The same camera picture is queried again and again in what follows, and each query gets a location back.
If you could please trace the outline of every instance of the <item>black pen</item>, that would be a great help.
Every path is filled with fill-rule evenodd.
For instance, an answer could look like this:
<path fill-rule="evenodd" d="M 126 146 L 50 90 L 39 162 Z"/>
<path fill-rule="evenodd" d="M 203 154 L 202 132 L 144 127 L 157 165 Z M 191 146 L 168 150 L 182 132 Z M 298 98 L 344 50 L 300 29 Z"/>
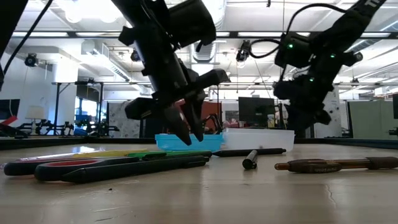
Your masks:
<path fill-rule="evenodd" d="M 208 161 L 208 157 L 192 156 L 173 159 L 158 159 L 145 162 L 133 162 L 129 164 L 81 168 L 63 175 L 61 180 L 74 183 L 94 182 L 172 169 L 198 167 L 205 165 Z"/>
<path fill-rule="evenodd" d="M 242 166 L 247 170 L 257 168 L 257 150 L 250 152 L 250 154 L 243 160 Z"/>
<path fill-rule="evenodd" d="M 153 154 L 146 154 L 142 157 L 143 161 L 152 161 L 156 159 L 173 159 L 173 158 L 183 158 L 183 157 L 192 157 L 192 156 L 204 156 L 211 157 L 213 154 L 211 151 L 198 151 L 198 152 L 160 152 Z"/>
<path fill-rule="evenodd" d="M 241 150 L 221 150 L 213 152 L 213 155 L 220 157 L 230 156 L 248 156 L 251 151 L 256 150 L 258 155 L 276 155 L 286 152 L 286 149 L 272 148 L 272 149 L 241 149 Z"/>

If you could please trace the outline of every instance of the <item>plastic bin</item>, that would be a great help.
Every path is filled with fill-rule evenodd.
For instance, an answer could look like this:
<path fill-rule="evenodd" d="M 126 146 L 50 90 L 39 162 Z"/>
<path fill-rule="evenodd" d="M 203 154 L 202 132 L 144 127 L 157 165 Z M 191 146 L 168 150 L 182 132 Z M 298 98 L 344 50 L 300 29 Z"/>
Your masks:
<path fill-rule="evenodd" d="M 228 128 L 223 136 L 228 149 L 283 148 L 289 152 L 294 145 L 290 130 Z"/>
<path fill-rule="evenodd" d="M 205 134 L 202 142 L 199 142 L 193 134 L 190 137 L 192 144 L 187 146 L 175 134 L 155 135 L 157 147 L 166 151 L 210 150 L 215 152 L 219 151 L 223 142 L 221 134 Z"/>

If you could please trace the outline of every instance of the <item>desk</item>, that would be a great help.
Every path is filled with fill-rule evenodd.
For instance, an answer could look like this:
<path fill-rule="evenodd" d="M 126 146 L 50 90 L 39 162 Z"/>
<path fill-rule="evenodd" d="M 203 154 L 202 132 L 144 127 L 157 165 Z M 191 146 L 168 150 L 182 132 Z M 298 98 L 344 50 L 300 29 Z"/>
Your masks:
<path fill-rule="evenodd" d="M 0 151 L 0 162 L 92 149 L 155 149 L 155 145 L 56 146 Z M 398 156 L 398 151 L 298 144 L 283 156 L 213 156 L 205 167 L 75 185 L 0 174 L 1 224 L 54 223 L 398 223 L 398 170 L 331 174 L 276 171 L 293 159 Z"/>

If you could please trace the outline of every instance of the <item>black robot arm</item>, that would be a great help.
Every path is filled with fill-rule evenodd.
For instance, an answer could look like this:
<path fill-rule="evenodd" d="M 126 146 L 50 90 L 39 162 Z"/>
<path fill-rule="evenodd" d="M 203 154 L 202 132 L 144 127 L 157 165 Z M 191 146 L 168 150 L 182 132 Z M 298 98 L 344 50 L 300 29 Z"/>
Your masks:
<path fill-rule="evenodd" d="M 199 76 L 188 69 L 174 53 L 175 50 L 200 41 L 208 45 L 216 39 L 216 28 L 201 0 L 188 0 L 170 9 L 164 0 L 112 0 L 124 17 L 134 26 L 123 27 L 119 40 L 134 44 L 144 64 L 142 74 L 148 76 L 155 93 L 152 98 L 137 98 L 126 106 L 131 119 L 149 116 L 162 118 L 183 142 L 191 144 L 189 128 L 173 104 L 181 106 L 191 132 L 203 140 L 201 106 L 203 91 L 212 85 L 228 81 L 224 70 L 215 69 Z"/>
<path fill-rule="evenodd" d="M 314 123 L 329 124 L 331 118 L 323 110 L 322 102 L 327 93 L 333 91 L 333 80 L 341 67 L 352 66 L 362 60 L 360 53 L 347 50 L 361 37 L 385 1 L 360 0 L 346 11 L 340 9 L 344 14 L 329 29 L 317 35 L 306 37 L 295 32 L 282 35 L 275 64 L 284 69 L 287 65 L 297 68 L 309 66 L 306 75 L 283 81 L 282 74 L 274 85 L 274 95 L 290 101 L 286 106 L 289 129 L 305 129 Z"/>

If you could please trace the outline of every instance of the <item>yellow marker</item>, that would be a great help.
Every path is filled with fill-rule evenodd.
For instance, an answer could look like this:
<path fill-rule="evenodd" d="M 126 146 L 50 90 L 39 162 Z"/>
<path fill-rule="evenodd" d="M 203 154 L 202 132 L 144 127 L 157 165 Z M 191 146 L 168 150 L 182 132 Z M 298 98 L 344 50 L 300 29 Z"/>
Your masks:
<path fill-rule="evenodd" d="M 118 157 L 127 156 L 130 153 L 147 152 L 148 149 L 131 149 L 131 150 L 112 150 L 112 151 L 94 151 L 94 152 L 82 152 L 74 154 L 72 158 L 84 158 L 84 157 Z"/>

